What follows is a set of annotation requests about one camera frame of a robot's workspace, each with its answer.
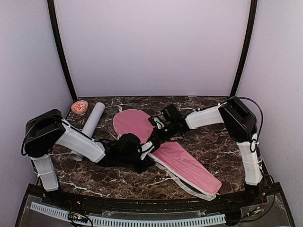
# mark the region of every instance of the pink fabric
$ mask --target pink fabric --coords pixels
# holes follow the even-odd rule
[[[154,128],[148,121],[150,116],[140,110],[124,110],[115,115],[114,129],[117,134],[132,133],[145,143]],[[222,183],[211,175],[203,165],[192,157],[177,142],[165,142],[153,152],[173,172],[208,194],[216,194]]]

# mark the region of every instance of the white wall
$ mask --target white wall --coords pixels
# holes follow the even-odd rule
[[[30,158],[20,153],[25,124],[53,108],[66,114],[72,100],[46,0],[2,0],[0,30],[0,226],[12,227],[36,179]]]
[[[296,226],[303,226],[303,2],[258,2],[239,96],[264,111],[260,147],[286,194]]]
[[[250,0],[57,0],[78,96],[228,96]]]

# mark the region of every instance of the white cylinder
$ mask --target white cylinder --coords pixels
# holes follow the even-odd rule
[[[87,119],[82,132],[87,136],[92,136],[94,134],[94,131],[96,129],[96,126],[101,118],[101,115],[103,114],[103,111],[105,109],[105,105],[103,103],[96,103],[93,111],[91,112],[89,118]],[[77,153],[76,151],[71,151],[71,157],[75,161],[82,161],[83,155]]]

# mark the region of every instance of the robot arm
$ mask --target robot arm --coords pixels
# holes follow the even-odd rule
[[[198,109],[185,117],[174,105],[164,108],[161,113],[170,122],[166,126],[157,123],[157,117],[150,121],[158,127],[154,133],[159,140],[170,140],[183,138],[186,131],[194,130],[202,126],[225,123],[231,138],[236,141],[242,156],[245,170],[245,182],[247,185],[258,185],[262,180],[261,161],[257,149],[257,127],[256,117],[249,108],[234,97],[225,103],[218,104],[206,109]]]
[[[62,118],[59,110],[51,110],[27,123],[22,146],[47,192],[60,188],[49,154],[54,144],[69,148],[101,166],[133,164],[137,172],[142,172],[150,165],[144,159],[146,151],[156,149],[151,142],[140,145],[139,138],[130,133],[122,135],[110,145],[101,143],[71,126]]]
[[[74,150],[95,163],[105,156],[103,144],[72,127],[62,118],[59,110],[51,110],[30,120],[26,126],[26,133],[24,150],[32,159],[47,192],[59,189],[49,154],[54,144]]]

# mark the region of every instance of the brown marble surface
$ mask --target brown marble surface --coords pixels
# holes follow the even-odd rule
[[[89,109],[83,116],[70,112],[67,120],[82,129],[95,103],[102,102],[106,109],[97,125],[94,138],[116,139],[112,120],[118,108],[140,109],[150,115],[160,115],[160,110],[171,103],[183,113],[214,105],[224,97],[99,97],[84,98]],[[187,132],[180,144],[210,173],[222,182],[220,194],[244,190],[244,168],[241,155],[223,124],[201,127]],[[76,162],[70,150],[54,146],[52,161],[61,187],[66,192],[119,199],[183,199],[187,194],[165,171],[149,167],[137,174],[131,167],[100,167],[88,160]]]

